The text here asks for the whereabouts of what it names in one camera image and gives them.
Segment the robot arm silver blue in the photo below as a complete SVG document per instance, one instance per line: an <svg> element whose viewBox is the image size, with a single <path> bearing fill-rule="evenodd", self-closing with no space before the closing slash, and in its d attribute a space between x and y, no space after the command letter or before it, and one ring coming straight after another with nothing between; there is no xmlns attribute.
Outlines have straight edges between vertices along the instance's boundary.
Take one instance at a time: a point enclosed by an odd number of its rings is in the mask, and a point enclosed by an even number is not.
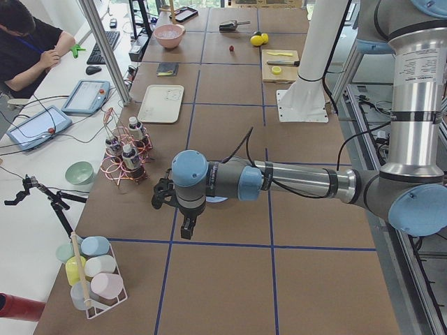
<svg viewBox="0 0 447 335"><path fill-rule="evenodd" d="M190 239L210 197L256 200L261 191L337 198L414 237L446 226L444 172L437 166L446 83L445 1L362 1L358 39L395 54L388 160L377 171L330 170L238 158L208 161L186 150L171 165L170 205Z"/></svg>

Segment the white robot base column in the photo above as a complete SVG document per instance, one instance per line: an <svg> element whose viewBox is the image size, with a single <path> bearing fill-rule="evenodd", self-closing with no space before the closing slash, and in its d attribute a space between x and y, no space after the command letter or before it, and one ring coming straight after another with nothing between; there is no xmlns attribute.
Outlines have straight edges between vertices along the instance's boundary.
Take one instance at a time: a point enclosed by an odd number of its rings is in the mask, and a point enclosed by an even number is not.
<svg viewBox="0 0 447 335"><path fill-rule="evenodd" d="M347 0L315 2L298 77L288 90L277 91L281 122L328 122L324 76L350 5Z"/></svg>

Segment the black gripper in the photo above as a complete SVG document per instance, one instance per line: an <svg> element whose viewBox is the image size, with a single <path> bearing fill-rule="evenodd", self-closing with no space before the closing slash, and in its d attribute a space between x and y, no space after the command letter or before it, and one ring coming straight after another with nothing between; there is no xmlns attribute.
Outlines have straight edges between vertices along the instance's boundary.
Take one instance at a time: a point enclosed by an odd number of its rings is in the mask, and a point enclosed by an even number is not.
<svg viewBox="0 0 447 335"><path fill-rule="evenodd" d="M204 212L206 206L206 197L201 196L195 200L185 200L176 195L178 209L184 216L180 234L183 239L191 239L197 218Z"/></svg>

